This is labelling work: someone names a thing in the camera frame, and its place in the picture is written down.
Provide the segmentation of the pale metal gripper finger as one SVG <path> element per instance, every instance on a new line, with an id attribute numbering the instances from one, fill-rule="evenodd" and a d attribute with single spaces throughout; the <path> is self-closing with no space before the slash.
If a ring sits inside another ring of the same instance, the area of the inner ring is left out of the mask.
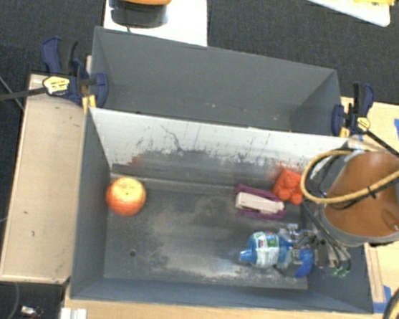
<path id="1" fill-rule="evenodd" d="M 287 250 L 284 259 L 278 264 L 278 270 L 287 277 L 306 277 L 311 272 L 312 255 L 311 250 Z"/>
<path id="2" fill-rule="evenodd" d="M 282 246 L 308 248 L 312 246 L 315 236 L 305 229 L 280 229 L 279 243 Z"/>

